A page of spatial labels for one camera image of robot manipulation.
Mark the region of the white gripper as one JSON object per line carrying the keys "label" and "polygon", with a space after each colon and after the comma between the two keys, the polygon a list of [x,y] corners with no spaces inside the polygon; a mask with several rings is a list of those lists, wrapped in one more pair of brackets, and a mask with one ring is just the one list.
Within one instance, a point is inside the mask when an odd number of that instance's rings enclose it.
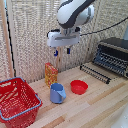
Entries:
{"label": "white gripper", "polygon": [[[77,44],[80,40],[80,35],[78,32],[72,33],[70,35],[63,35],[60,31],[53,31],[47,34],[47,45],[49,47],[55,47],[54,56],[58,56],[58,50],[56,47],[67,46]],[[67,54],[71,53],[71,48],[67,48]]]}

